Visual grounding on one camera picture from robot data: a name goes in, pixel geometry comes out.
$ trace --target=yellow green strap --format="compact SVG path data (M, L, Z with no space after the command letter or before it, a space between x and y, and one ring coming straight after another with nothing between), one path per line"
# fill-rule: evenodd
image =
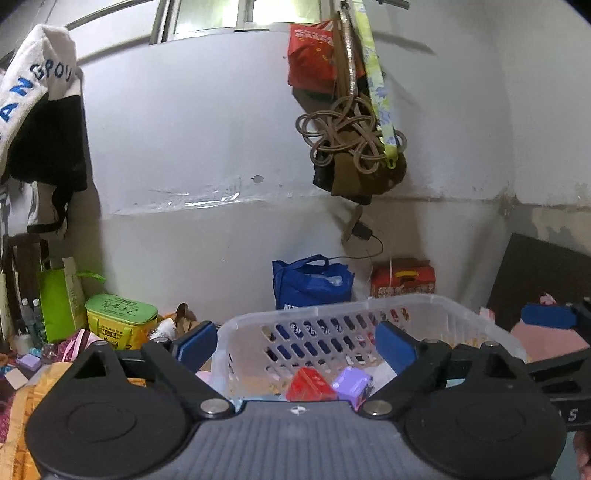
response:
M394 125L392 124L392 113L390 112L390 100L384 83L382 68L379 65L378 54L375 50L374 35L369 25L369 18L365 11L363 0L352 0L355 9L355 20L361 43L363 45L363 60L365 61L365 73L368 78L369 95L374 107L375 115L378 117L382 128L384 150L386 153L386 164L393 170L398 160L398 144Z

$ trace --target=window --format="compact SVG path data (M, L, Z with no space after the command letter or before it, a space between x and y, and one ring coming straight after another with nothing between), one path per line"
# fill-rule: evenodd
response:
M165 40L242 30L285 30L287 23L318 23L331 0L170 0Z

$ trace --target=metal screw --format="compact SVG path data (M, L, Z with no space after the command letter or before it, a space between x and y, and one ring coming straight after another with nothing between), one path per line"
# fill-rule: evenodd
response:
M230 409L230 404L222 398L210 398L201 403L201 409L208 415L218 415Z
M385 400L372 400L363 404L363 410L372 417L381 417L392 411L392 405Z

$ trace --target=pink paper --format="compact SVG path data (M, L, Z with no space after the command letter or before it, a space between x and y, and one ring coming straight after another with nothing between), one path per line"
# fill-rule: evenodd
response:
M527 325L523 321L515 325L511 334L519 339L533 362L589 348L572 330Z

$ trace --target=white plastic basket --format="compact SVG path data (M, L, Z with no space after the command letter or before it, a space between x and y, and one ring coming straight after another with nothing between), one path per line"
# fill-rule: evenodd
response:
M313 367L330 382L347 365L379 365L374 334L384 320L418 340L451 346L495 340L527 358L519 340L493 322L444 297L413 294L236 317L218 332L213 386L235 401L278 398L300 367Z

